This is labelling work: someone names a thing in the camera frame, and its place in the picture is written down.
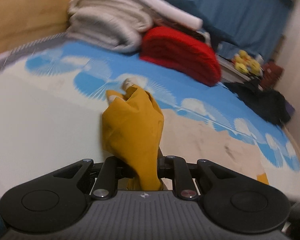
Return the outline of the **white folded quilt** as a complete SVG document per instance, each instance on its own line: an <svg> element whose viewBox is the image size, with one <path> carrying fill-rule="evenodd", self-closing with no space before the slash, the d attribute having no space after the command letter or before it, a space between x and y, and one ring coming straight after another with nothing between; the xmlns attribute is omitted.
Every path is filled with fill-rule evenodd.
<svg viewBox="0 0 300 240"><path fill-rule="evenodd" d="M68 36L118 53L139 50L151 16L132 0L71 0Z"/></svg>

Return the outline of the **blue fan pattern bedsheet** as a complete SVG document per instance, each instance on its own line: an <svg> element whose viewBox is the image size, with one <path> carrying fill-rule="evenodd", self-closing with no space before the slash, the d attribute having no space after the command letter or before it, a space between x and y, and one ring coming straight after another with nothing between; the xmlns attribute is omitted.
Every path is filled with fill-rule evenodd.
<svg viewBox="0 0 300 240"><path fill-rule="evenodd" d="M213 87L138 55L122 55L58 34L0 54L0 196L84 158L101 146L106 91L133 79L165 114L164 155L210 159L247 176L257 171L300 198L300 152L223 84Z"/></svg>

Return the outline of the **yellow plush toys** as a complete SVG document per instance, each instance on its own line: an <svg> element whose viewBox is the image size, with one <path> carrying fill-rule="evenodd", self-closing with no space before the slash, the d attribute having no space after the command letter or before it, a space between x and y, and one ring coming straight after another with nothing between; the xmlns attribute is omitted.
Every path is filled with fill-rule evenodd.
<svg viewBox="0 0 300 240"><path fill-rule="evenodd" d="M239 71L241 74L253 74L256 76L261 75L260 64L255 59L253 59L245 50L239 50L238 53L234 55L232 62L234 64L235 70Z"/></svg>

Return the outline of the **blue shark plush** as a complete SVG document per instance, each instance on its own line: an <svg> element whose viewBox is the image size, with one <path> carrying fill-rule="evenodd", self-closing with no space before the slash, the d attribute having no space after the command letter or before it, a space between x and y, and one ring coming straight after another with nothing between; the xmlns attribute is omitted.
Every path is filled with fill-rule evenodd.
<svg viewBox="0 0 300 240"><path fill-rule="evenodd" d="M231 35L215 27L212 24L212 22L207 18L207 16L205 16L202 12L200 12L200 10L197 8L197 6L194 4L193 1L189 1L189 0L165 0L165 1L177 7L180 10L183 10L193 16L196 16L197 18L200 18L203 21L202 28L206 30L211 37L216 37L220 41L237 45L235 39Z"/></svg>

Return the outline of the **beige and mustard jacket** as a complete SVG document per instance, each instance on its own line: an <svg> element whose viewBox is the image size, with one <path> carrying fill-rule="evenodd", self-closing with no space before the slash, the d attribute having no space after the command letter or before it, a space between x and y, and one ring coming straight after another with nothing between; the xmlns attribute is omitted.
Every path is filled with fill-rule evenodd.
<svg viewBox="0 0 300 240"><path fill-rule="evenodd" d="M161 110L153 96L134 79L125 79L122 89L124 94L106 91L108 108L102 114L102 147L133 170L128 190L165 188L157 175L160 154L176 155L193 163L208 159L268 183L256 145L235 139L227 131L217 132L203 121Z"/></svg>

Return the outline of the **black clothes pile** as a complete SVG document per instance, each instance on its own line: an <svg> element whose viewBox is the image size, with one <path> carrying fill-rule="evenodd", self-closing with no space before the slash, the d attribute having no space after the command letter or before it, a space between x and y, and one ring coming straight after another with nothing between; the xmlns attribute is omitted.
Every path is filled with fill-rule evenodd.
<svg viewBox="0 0 300 240"><path fill-rule="evenodd" d="M287 111L285 97L273 89L261 90L259 84L259 79L252 79L243 83L224 83L228 90L236 94L246 106L263 120L276 126L284 126L291 119Z"/></svg>

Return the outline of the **blue curtain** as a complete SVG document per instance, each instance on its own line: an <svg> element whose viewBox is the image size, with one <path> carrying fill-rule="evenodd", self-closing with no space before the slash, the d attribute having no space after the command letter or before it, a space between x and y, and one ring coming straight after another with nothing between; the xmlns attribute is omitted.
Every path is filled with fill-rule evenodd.
<svg viewBox="0 0 300 240"><path fill-rule="evenodd" d="M240 49L268 61L284 31L291 0L190 0L216 28L230 35L219 55L232 59Z"/></svg>

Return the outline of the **purple bag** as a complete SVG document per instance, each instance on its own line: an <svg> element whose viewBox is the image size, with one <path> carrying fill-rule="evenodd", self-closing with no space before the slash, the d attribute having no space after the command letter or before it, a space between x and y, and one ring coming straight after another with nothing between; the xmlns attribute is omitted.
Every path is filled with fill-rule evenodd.
<svg viewBox="0 0 300 240"><path fill-rule="evenodd" d="M295 108L288 101L286 101L286 111L290 117L292 117L295 113Z"/></svg>

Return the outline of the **dark red cushion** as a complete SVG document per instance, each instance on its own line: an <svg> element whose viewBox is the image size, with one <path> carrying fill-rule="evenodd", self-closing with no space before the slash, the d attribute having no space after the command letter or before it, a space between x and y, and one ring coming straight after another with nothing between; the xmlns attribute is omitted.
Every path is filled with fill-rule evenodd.
<svg viewBox="0 0 300 240"><path fill-rule="evenodd" d="M278 66L273 60L270 60L262 66L263 77L260 82L262 89L274 88L279 79L281 78L284 69Z"/></svg>

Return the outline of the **wooden headboard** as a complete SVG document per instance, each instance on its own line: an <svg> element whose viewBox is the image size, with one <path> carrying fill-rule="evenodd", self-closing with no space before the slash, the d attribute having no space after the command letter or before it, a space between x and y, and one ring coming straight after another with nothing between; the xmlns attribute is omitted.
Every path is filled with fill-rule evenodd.
<svg viewBox="0 0 300 240"><path fill-rule="evenodd" d="M0 0L0 53L64 32L70 0Z"/></svg>

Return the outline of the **red folded blanket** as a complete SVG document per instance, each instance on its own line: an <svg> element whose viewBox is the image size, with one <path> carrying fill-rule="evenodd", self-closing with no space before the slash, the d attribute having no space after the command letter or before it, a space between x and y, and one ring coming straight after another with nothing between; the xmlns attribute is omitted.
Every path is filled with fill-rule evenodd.
<svg viewBox="0 0 300 240"><path fill-rule="evenodd" d="M142 38L139 58L184 73L207 86L222 78L213 49L204 42L169 27L155 27Z"/></svg>

